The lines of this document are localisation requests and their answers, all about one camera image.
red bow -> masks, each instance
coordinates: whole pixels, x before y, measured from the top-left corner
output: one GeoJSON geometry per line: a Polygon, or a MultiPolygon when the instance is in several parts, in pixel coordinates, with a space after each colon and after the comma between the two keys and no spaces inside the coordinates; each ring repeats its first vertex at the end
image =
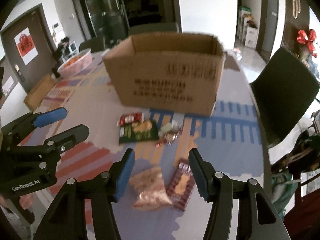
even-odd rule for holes
{"type": "Polygon", "coordinates": [[[309,36],[306,34],[304,30],[298,31],[298,37],[297,37],[297,42],[301,44],[307,44],[308,49],[310,53],[317,58],[318,53],[316,51],[315,46],[313,45],[313,42],[316,40],[317,35],[314,29],[310,29],[309,31],[309,36]]]}

patterned tablecloth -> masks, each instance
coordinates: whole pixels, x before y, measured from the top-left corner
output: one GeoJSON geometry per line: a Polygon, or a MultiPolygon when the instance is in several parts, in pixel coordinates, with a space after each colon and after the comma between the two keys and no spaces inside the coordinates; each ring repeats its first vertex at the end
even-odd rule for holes
{"type": "MultiPolygon", "coordinates": [[[[213,164],[233,179],[255,178],[263,184],[263,155],[260,131],[255,107],[250,98],[248,83],[239,70],[225,66],[217,96],[214,114],[210,118],[177,114],[170,111],[140,109],[122,106],[102,62],[101,54],[95,54],[91,65],[71,78],[58,83],[43,100],[38,111],[57,107],[68,110],[66,119],[37,128],[23,145],[40,145],[54,134],[85,124],[90,129],[87,141],[64,153],[56,173],[54,186],[36,193],[39,205],[34,206],[36,216],[42,216],[54,196],[68,178],[78,181],[92,179],[110,168],[123,156],[127,148],[133,148],[136,163],[132,174],[160,165],[164,181],[168,185],[177,161],[187,158],[191,148],[198,148],[204,160],[213,164]],[[170,146],[155,148],[154,142],[118,145],[119,127],[116,123],[122,114],[133,111],[149,113],[158,127],[170,120],[183,125],[179,139],[170,146]]],[[[182,212],[166,208],[157,212],[143,212],[131,208],[137,195],[128,186],[113,210],[123,240],[174,240],[202,239],[212,204],[206,203],[195,189],[182,212]]],[[[235,239],[237,201],[230,239],[235,239]]],[[[89,239],[94,239],[91,204],[85,202],[89,239]]]]}

open cardboard box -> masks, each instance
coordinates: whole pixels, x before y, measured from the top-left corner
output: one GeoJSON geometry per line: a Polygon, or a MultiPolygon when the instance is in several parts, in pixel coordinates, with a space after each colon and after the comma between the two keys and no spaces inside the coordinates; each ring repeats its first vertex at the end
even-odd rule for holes
{"type": "Polygon", "coordinates": [[[130,36],[103,61],[122,104],[211,116],[224,59],[216,37],[147,33],[130,36]]]}

screw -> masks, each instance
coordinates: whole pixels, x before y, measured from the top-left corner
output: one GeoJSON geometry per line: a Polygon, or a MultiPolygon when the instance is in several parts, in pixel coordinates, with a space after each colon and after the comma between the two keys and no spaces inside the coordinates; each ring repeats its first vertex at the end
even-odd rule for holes
{"type": "Polygon", "coordinates": [[[47,163],[46,162],[41,162],[39,164],[39,168],[41,168],[41,169],[45,169],[46,167],[47,167],[47,163]]]}
{"type": "Polygon", "coordinates": [[[103,177],[104,179],[106,179],[106,178],[108,178],[108,177],[110,176],[110,173],[107,172],[107,171],[104,171],[104,172],[102,172],[100,175],[101,175],[101,177],[103,177]]]}
{"type": "Polygon", "coordinates": [[[223,178],[223,173],[220,171],[216,172],[214,175],[219,179],[223,178]]]}
{"type": "Polygon", "coordinates": [[[257,185],[258,184],[258,182],[255,179],[249,179],[249,183],[251,185],[257,185]]]}
{"type": "Polygon", "coordinates": [[[76,182],[76,180],[74,178],[70,178],[67,180],[67,184],[72,185],[76,182]]]}

pink basket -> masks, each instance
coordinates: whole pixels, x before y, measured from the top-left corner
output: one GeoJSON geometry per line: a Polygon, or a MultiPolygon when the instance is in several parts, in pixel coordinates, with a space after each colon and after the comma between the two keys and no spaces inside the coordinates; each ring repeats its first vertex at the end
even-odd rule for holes
{"type": "Polygon", "coordinates": [[[81,51],[79,54],[76,54],[70,59],[68,59],[65,63],[63,63],[58,68],[58,73],[62,76],[62,78],[68,79],[77,75],[79,72],[83,71],[85,68],[87,68],[90,65],[91,62],[92,62],[91,49],[85,49],[81,51]],[[72,63],[70,66],[63,68],[71,59],[79,56],[81,57],[80,59],[72,63]]]}

